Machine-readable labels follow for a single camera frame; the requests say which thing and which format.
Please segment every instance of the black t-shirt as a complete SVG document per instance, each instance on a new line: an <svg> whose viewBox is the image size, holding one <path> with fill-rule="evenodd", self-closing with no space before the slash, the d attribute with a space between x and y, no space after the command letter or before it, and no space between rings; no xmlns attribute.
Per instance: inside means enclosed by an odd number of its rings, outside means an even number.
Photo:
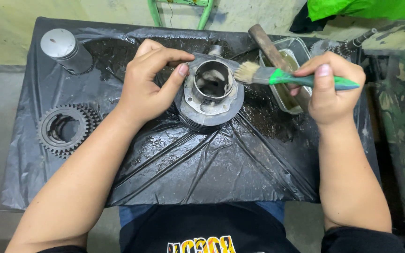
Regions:
<svg viewBox="0 0 405 253"><path fill-rule="evenodd" d="M120 231L123 253L299 253L284 226L255 203L154 206ZM389 233L340 227L326 232L321 252L403 253ZM41 253L86 253L62 246Z"/></svg>

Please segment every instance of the wooden hammer handle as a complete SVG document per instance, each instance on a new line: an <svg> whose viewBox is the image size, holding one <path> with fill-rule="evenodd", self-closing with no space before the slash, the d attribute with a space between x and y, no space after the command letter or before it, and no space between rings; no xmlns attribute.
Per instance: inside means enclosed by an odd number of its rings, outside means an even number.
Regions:
<svg viewBox="0 0 405 253"><path fill-rule="evenodd" d="M288 63L282 58L278 49L273 45L267 33L263 30L260 24L253 25L248 30L248 33L256 41L262 50L262 53L267 57L274 67L278 67L286 72L292 71ZM310 99L311 95L305 89L300 89L299 94L295 96L295 100L298 102L299 106L301 106L301 109L304 112L309 112L308 105Z"/></svg>

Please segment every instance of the paint brush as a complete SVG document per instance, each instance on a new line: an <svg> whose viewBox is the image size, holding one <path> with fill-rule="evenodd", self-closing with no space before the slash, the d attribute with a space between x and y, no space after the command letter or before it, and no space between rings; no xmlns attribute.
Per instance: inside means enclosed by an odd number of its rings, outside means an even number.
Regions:
<svg viewBox="0 0 405 253"><path fill-rule="evenodd" d="M275 67L262 67L253 62L244 62L235 71L236 80L245 83L275 85L278 83L294 83L310 88L314 87L314 75L295 77ZM360 85L346 78L334 77L335 90L356 89Z"/></svg>

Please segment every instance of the left hand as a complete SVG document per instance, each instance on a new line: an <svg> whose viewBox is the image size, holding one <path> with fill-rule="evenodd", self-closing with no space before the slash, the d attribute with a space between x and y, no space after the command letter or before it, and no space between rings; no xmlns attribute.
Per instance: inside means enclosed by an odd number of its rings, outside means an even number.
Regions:
<svg viewBox="0 0 405 253"><path fill-rule="evenodd" d="M146 39L127 64L123 91L116 106L120 115L126 116L128 121L144 124L165 112L188 74L188 64L184 62L194 59L194 55L185 51ZM160 88L153 79L167 64L177 67Z"/></svg>

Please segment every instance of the workbench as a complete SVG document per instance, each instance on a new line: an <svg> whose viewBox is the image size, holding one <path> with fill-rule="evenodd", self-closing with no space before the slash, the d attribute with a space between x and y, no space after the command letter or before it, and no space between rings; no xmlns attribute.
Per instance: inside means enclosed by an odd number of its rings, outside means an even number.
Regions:
<svg viewBox="0 0 405 253"><path fill-rule="evenodd" d="M51 29L69 30L94 58L93 69L72 75L40 49ZM84 104L104 118L119 100L124 72L146 38L187 52L225 47L227 59L256 61L258 49L246 32L181 30L38 18L7 158L3 209L25 210L64 163L39 144L42 114L61 104ZM271 35L272 41L284 36ZM302 38L309 47L316 38ZM158 73L160 86L171 73ZM354 109L356 126L379 179L367 100ZM147 123L132 141L115 178L107 206L205 204L234 201L299 200L319 203L318 129L306 113L278 109L268 86L245 87L243 108L225 127L202 135L183 126L172 105Z"/></svg>

